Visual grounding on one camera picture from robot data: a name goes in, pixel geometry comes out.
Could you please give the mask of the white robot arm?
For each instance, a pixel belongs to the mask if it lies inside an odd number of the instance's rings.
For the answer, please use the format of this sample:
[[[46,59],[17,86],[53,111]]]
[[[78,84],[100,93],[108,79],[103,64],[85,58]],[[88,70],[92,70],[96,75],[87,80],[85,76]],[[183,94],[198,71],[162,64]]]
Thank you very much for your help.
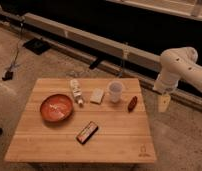
[[[202,93],[202,66],[197,64],[198,52],[193,47],[171,48],[160,55],[161,71],[154,82],[158,92],[158,111],[165,112],[171,101],[170,94],[184,79]]]

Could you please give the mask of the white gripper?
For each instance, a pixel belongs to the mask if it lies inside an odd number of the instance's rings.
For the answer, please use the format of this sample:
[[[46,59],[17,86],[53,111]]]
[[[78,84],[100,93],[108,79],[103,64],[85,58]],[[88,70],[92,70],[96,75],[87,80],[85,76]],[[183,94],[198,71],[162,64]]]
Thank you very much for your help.
[[[177,79],[173,75],[163,75],[159,74],[155,83],[153,90],[160,94],[158,96],[158,111],[165,112],[169,106],[171,96],[166,93],[171,93],[177,88]]]

